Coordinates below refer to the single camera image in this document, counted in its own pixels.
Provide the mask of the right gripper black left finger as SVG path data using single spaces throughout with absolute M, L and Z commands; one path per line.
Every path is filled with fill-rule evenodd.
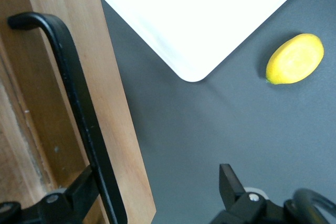
M 90 166 L 65 190 L 47 195 L 39 203 L 41 223 L 83 223 L 99 195 Z

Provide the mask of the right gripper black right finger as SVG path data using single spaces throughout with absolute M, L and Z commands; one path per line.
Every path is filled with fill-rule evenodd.
M 255 192 L 247 192 L 229 164 L 219 166 L 219 193 L 230 214 L 235 217 L 261 217 L 266 200 Z

